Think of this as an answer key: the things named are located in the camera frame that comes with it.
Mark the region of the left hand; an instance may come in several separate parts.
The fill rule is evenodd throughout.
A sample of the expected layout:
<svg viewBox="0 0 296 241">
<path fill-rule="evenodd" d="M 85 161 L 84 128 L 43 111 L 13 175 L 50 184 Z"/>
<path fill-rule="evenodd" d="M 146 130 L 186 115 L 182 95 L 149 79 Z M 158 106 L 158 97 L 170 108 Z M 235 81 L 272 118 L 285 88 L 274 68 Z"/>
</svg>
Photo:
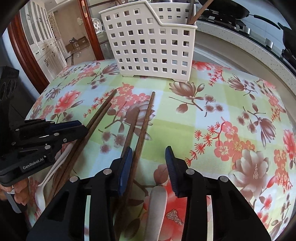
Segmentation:
<svg viewBox="0 0 296 241">
<path fill-rule="evenodd" d="M 30 200 L 30 192 L 29 192 L 29 179 L 25 178 L 24 180 L 19 181 L 18 183 L 14 184 L 10 187 L 4 187 L 0 185 L 1 189 L 1 201 L 7 200 L 5 196 L 5 192 L 11 192 L 12 189 L 15 190 L 15 202 L 18 204 L 22 204 L 25 206 Z"/>
</svg>

